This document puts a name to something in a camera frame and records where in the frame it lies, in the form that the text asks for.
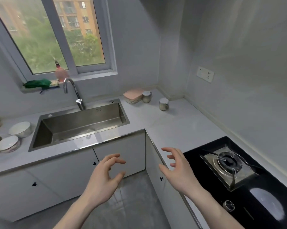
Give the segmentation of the person's left hand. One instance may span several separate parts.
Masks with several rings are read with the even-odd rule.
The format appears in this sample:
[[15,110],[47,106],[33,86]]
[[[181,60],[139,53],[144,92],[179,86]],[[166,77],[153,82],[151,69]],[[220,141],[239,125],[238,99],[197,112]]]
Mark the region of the person's left hand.
[[98,205],[108,201],[118,187],[111,187],[109,171],[115,164],[125,164],[126,161],[120,158],[120,154],[110,154],[103,158],[94,169],[88,185],[82,196],[95,199]]

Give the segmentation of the person's right hand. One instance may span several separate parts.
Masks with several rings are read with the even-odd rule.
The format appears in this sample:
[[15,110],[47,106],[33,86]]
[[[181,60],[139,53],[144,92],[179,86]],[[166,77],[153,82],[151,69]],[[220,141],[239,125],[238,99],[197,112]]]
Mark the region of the person's right hand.
[[184,157],[184,154],[180,149],[173,147],[162,147],[162,151],[169,152],[171,154],[167,155],[167,158],[175,160],[175,163],[170,163],[173,167],[173,180],[170,184],[180,193],[185,195],[187,188],[198,187],[202,188],[199,181],[195,177],[192,168]]

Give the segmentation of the person's right forearm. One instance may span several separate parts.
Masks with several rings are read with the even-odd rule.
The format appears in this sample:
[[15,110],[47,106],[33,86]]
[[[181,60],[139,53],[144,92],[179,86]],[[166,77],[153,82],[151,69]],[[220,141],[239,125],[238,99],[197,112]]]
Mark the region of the person's right forearm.
[[187,188],[185,195],[199,209],[210,229],[245,229],[203,188]]

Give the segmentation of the person's left forearm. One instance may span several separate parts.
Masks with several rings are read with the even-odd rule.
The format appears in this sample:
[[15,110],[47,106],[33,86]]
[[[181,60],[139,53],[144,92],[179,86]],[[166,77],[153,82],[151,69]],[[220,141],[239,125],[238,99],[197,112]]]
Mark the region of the person's left forearm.
[[75,201],[53,229],[81,229],[90,213],[97,207],[95,199],[81,196]]

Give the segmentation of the white cabinet door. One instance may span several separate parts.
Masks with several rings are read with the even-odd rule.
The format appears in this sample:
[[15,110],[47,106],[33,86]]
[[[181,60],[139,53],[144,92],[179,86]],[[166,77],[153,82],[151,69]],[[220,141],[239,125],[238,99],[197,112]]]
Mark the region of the white cabinet door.
[[99,163],[93,148],[40,163],[28,168],[28,172],[49,187],[63,201],[80,196]]
[[0,175],[0,219],[14,222],[61,202],[56,193],[25,170]]
[[127,177],[145,169],[144,131],[98,144],[93,146],[93,149],[99,161],[109,154],[120,154],[119,158],[126,161],[125,164],[115,164],[111,167],[111,178],[122,171],[126,172],[124,177]]
[[146,133],[146,170],[171,229],[203,229],[186,198],[176,191],[159,169],[163,161]]

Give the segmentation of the stainless steel sink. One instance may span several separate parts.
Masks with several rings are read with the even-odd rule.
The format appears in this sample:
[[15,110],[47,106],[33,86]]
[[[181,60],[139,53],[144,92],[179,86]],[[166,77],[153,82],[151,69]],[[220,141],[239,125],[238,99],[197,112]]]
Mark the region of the stainless steel sink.
[[41,115],[28,152],[129,124],[120,99],[111,100],[90,103],[86,110],[74,108]]

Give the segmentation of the steel gas burner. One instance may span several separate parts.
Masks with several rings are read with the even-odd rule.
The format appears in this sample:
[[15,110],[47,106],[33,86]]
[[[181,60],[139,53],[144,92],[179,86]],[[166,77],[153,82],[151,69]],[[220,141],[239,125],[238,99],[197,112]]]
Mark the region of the steel gas burner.
[[200,157],[230,192],[259,176],[255,168],[228,145],[215,151],[203,151],[205,155]]

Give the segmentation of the round stove knob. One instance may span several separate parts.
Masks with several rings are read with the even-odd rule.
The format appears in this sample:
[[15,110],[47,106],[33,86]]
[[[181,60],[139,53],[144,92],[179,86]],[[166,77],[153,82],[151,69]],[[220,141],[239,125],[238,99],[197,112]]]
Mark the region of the round stove knob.
[[230,200],[225,200],[222,204],[222,207],[227,211],[227,212],[233,212],[235,210],[235,206],[232,201]]

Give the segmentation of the pink lidded container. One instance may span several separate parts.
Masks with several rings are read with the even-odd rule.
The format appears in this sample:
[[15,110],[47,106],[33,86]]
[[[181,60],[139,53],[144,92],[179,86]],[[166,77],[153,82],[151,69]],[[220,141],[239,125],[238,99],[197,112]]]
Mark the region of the pink lidded container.
[[123,94],[124,99],[129,104],[136,104],[142,100],[143,89],[132,89]]

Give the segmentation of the black glass gas cooktop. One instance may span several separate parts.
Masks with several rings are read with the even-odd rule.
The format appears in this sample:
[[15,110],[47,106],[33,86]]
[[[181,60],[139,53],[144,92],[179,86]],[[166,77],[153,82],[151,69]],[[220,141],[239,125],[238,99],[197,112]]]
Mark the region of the black glass gas cooktop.
[[[228,145],[242,156],[259,174],[230,192],[203,161],[203,150],[215,151]],[[221,205],[230,200],[235,210],[230,212],[245,229],[287,229],[287,187],[251,158],[227,136],[184,153],[195,177]]]

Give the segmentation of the white patterned bowl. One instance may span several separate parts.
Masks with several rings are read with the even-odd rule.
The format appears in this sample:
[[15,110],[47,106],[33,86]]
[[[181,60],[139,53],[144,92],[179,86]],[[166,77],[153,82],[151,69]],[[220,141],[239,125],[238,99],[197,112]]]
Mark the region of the white patterned bowl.
[[0,153],[11,153],[21,145],[21,140],[17,136],[10,136],[0,141]]

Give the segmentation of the pink dish soap bottle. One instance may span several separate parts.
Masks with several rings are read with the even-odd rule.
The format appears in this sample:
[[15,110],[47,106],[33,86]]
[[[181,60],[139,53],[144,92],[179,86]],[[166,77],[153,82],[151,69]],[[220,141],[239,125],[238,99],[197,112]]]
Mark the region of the pink dish soap bottle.
[[68,72],[60,66],[57,60],[55,60],[55,65],[55,76],[59,82],[63,83],[66,78],[69,78]]

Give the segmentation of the green cloth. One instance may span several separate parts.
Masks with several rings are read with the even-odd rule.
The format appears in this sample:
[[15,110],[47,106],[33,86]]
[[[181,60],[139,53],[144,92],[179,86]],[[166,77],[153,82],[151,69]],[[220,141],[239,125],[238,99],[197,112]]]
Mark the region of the green cloth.
[[52,82],[48,79],[30,80],[23,84],[24,88],[41,88],[42,90],[49,89]]

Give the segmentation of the white framed window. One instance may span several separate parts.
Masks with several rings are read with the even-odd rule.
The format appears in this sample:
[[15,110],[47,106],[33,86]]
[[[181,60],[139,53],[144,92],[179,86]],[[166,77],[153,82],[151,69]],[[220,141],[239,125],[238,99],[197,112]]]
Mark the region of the white framed window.
[[21,84],[117,74],[107,0],[0,0],[0,48]]

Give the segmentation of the white wall socket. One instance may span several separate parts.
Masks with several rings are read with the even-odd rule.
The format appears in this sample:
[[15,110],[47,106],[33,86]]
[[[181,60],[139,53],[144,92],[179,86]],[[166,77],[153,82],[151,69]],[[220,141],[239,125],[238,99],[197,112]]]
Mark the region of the white wall socket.
[[213,71],[199,66],[197,69],[196,76],[211,83],[213,81],[214,74],[215,73]]

